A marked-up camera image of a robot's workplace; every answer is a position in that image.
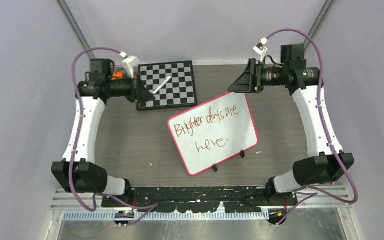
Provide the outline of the white whiteboard marker pen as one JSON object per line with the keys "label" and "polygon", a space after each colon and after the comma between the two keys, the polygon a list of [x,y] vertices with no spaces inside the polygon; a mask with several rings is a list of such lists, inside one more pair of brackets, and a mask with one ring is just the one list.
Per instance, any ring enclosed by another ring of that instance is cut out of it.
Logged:
{"label": "white whiteboard marker pen", "polygon": [[152,92],[153,95],[156,95],[173,77],[171,75],[167,76],[165,80]]}

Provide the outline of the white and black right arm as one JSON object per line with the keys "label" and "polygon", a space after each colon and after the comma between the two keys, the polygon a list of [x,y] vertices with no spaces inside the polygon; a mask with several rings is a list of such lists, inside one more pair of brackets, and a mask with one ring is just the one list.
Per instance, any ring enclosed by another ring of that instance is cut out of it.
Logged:
{"label": "white and black right arm", "polygon": [[257,94],[266,86],[284,86],[295,102],[303,123],[308,157],[293,163],[291,171],[270,178],[264,196],[279,205],[292,192],[306,186],[338,181],[354,164],[335,136],[328,111],[323,107],[324,83],[317,67],[307,67],[303,44],[283,45],[280,65],[249,59],[244,72],[229,87],[230,93]]}

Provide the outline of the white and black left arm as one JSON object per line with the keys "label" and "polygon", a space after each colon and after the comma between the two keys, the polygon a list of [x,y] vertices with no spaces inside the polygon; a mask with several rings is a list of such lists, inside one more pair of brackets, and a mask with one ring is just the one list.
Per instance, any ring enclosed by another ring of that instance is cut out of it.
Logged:
{"label": "white and black left arm", "polygon": [[52,163],[51,172],[67,192],[113,195],[121,207],[133,202],[130,181],[108,175],[96,165],[95,143],[101,117],[110,98],[125,97],[129,102],[145,103],[155,96],[135,73],[139,59],[129,56],[122,61],[126,74],[114,76],[114,62],[92,59],[86,79],[77,84],[76,114],[72,133],[60,161]]}

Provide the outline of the pink-framed whiteboard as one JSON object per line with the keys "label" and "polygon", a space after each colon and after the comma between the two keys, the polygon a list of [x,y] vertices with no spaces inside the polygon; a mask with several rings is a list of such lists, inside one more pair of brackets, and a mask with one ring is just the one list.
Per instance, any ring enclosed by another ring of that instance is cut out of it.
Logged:
{"label": "pink-framed whiteboard", "polygon": [[168,130],[190,176],[240,155],[259,143],[245,93],[227,92],[170,117]]}

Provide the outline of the black white checkerboard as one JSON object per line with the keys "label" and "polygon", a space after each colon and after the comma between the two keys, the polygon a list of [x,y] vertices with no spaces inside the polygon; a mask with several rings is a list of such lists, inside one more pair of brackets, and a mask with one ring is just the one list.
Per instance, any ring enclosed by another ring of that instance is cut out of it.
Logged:
{"label": "black white checkerboard", "polygon": [[141,64],[138,73],[149,92],[155,91],[168,76],[163,87],[154,95],[155,100],[137,103],[138,111],[195,107],[198,105],[194,67],[191,60]]}

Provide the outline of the orange curved block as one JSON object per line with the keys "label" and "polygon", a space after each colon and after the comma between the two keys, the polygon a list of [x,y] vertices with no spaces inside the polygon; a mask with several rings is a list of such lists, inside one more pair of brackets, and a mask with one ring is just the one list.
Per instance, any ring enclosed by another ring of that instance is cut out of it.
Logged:
{"label": "orange curved block", "polygon": [[118,71],[118,72],[115,72],[113,75],[112,75],[112,78],[111,80],[114,81],[114,80],[121,80],[123,79],[124,75],[122,72]]}

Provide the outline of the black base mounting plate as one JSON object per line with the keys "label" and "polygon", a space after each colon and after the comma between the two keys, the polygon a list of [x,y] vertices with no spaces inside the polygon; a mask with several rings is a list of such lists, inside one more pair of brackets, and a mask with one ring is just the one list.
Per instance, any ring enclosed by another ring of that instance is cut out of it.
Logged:
{"label": "black base mounting plate", "polygon": [[155,213],[256,213],[260,207],[293,207],[291,193],[274,193],[261,186],[135,187],[124,195],[103,197],[103,208],[121,207],[121,202],[145,213],[155,205]]}

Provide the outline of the aluminium frame rail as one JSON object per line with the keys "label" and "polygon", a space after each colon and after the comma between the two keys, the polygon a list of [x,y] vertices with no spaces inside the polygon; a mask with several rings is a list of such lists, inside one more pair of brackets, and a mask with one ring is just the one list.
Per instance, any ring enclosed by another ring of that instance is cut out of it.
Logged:
{"label": "aluminium frame rail", "polygon": [[60,161],[52,163],[51,172],[67,192],[87,211],[97,209],[96,195],[104,190],[94,190],[89,183],[82,189],[76,183],[86,183],[86,179],[75,174],[75,167],[95,166],[95,143],[100,119],[105,109],[104,102],[92,96],[82,96],[76,79],[76,64],[71,65],[72,84],[75,96],[75,116],[71,135]]}

